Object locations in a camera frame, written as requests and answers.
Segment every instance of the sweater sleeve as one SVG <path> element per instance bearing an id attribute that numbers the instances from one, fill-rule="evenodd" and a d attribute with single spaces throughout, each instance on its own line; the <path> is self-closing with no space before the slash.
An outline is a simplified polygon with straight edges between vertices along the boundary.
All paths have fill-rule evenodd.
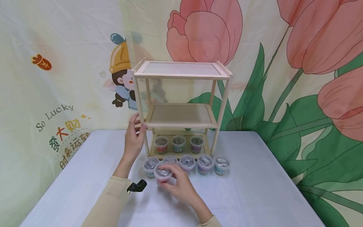
<path id="1" fill-rule="evenodd" d="M 116 227 L 121 211 L 128 201 L 127 188 L 130 185 L 131 181 L 129 179 L 110 177 L 100 197 L 84 220 L 82 227 Z"/>
<path id="2" fill-rule="evenodd" d="M 197 227 L 222 227 L 222 225 L 219 223 L 216 216 L 213 216 L 209 221 L 204 224 L 200 224 Z"/>

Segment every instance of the printed backdrop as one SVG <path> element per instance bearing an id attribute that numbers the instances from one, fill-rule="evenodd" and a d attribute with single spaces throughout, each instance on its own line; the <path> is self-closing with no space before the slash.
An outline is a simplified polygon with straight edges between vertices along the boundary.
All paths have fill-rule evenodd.
<path id="1" fill-rule="evenodd" d="M 142 57 L 226 65 L 222 130 L 259 133 L 327 227 L 361 226 L 362 21 L 363 0 L 0 0 L 0 226 L 93 130 L 126 128 Z M 210 87 L 152 80 L 152 100 L 208 103 Z"/>

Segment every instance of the orange carrot sticker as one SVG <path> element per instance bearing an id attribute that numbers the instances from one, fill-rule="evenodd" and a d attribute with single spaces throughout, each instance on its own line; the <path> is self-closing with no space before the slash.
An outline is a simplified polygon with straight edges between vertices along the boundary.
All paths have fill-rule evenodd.
<path id="1" fill-rule="evenodd" d="M 38 65 L 39 68 L 44 70 L 50 70 L 52 68 L 50 62 L 43 58 L 40 54 L 38 54 L 36 57 L 33 57 L 33 64 Z"/>

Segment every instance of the plastic container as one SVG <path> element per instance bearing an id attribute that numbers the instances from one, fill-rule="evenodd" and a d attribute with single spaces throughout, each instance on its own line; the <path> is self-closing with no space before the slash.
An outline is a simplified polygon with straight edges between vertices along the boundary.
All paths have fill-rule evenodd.
<path id="1" fill-rule="evenodd" d="M 198 172 L 203 175 L 208 174 L 214 166 L 213 158 L 206 154 L 200 155 L 197 160 L 197 163 L 198 163 L 197 166 Z"/>
<path id="2" fill-rule="evenodd" d="M 231 161 L 223 155 L 214 157 L 214 172 L 218 175 L 224 175 L 231 165 Z"/>
<path id="3" fill-rule="evenodd" d="M 165 154 L 168 151 L 168 138 L 166 136 L 158 136 L 154 141 L 156 152 L 158 154 Z"/>
<path id="4" fill-rule="evenodd" d="M 203 148 L 204 139 L 201 136 L 194 135 L 190 138 L 191 150 L 194 154 L 199 154 Z"/>
<path id="5" fill-rule="evenodd" d="M 156 157 L 149 157 L 144 162 L 144 172 L 146 173 L 146 176 L 149 178 L 154 178 L 154 169 L 159 163 L 159 160 Z"/>
<path id="6" fill-rule="evenodd" d="M 185 147 L 185 137 L 182 135 L 175 135 L 171 139 L 171 142 L 173 143 L 173 150 L 175 153 L 181 153 L 184 151 Z"/>
<path id="7" fill-rule="evenodd" d="M 167 183 L 172 177 L 173 173 L 171 170 L 161 170 L 159 166 L 170 164 L 168 162 L 159 162 L 154 168 L 154 176 L 156 178 L 156 183 L 160 185 L 160 183 Z"/>
<path id="8" fill-rule="evenodd" d="M 165 156 L 165 158 L 163 159 L 163 162 L 168 162 L 168 163 L 171 163 L 171 164 L 177 164 L 178 159 L 175 156 L 168 155 L 168 156 Z"/>
<path id="9" fill-rule="evenodd" d="M 179 166 L 182 168 L 182 170 L 187 172 L 188 175 L 190 175 L 192 170 L 194 169 L 195 163 L 196 161 L 189 154 L 185 154 L 179 159 Z"/>

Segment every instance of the white tablecloth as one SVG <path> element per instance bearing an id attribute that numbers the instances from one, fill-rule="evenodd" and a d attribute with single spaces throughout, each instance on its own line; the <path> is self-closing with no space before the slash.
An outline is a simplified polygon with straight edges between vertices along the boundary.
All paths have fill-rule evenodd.
<path id="1" fill-rule="evenodd" d="M 91 133 L 21 227 L 78 227 L 86 218 L 122 157 L 123 130 Z M 149 142 L 151 132 L 147 133 Z M 213 132 L 208 132 L 211 142 Z M 220 132 L 217 153 L 231 159 L 224 176 L 213 172 L 190 175 L 196 191 L 224 227 L 324 226 L 272 153 L 255 132 Z M 142 170 L 145 150 L 129 178 L 147 182 L 143 192 L 132 193 L 118 226 L 192 227 L 193 210 L 158 188 Z"/>

